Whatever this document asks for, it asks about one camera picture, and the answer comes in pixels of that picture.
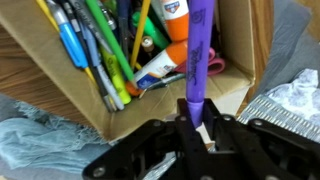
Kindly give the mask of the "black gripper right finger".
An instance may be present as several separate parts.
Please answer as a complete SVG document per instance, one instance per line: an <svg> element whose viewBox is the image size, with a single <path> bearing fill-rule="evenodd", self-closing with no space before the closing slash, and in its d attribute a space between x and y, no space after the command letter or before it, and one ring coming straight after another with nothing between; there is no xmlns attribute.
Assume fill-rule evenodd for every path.
<svg viewBox="0 0 320 180"><path fill-rule="evenodd" d="M265 180L266 155L257 137L206 99L203 122L216 151L209 155L215 180Z"/></svg>

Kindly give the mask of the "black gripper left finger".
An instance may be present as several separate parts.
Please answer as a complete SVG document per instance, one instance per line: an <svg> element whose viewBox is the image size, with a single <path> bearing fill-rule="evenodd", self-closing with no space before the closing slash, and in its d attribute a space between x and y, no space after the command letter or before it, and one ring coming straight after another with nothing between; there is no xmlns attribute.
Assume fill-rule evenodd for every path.
<svg viewBox="0 0 320 180"><path fill-rule="evenodd" d="M182 144L187 178L189 180L214 180L209 169L209 153L201 135L193 126L185 99L177 100L177 110L179 116L176 126Z"/></svg>

